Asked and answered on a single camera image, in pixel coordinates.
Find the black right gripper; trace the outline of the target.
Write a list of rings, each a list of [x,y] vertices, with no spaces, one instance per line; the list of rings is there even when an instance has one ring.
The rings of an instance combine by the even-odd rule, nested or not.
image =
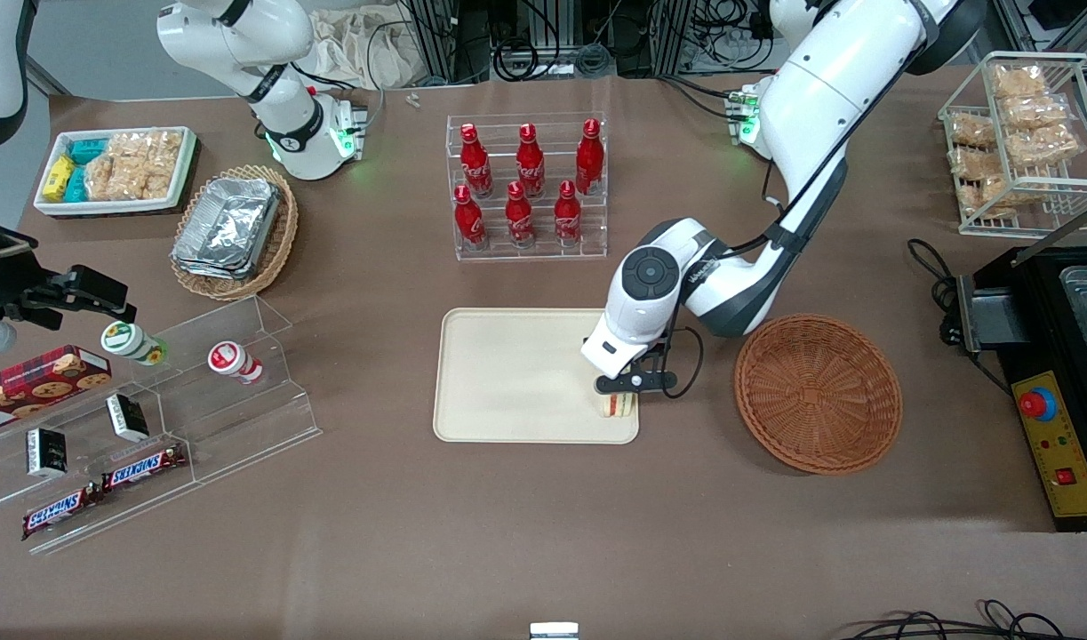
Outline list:
[[[73,289],[64,291],[62,273],[42,267],[38,240],[0,226],[0,321],[32,323],[57,331],[64,311],[91,311],[134,323],[138,309],[128,287],[86,266],[73,267]]]

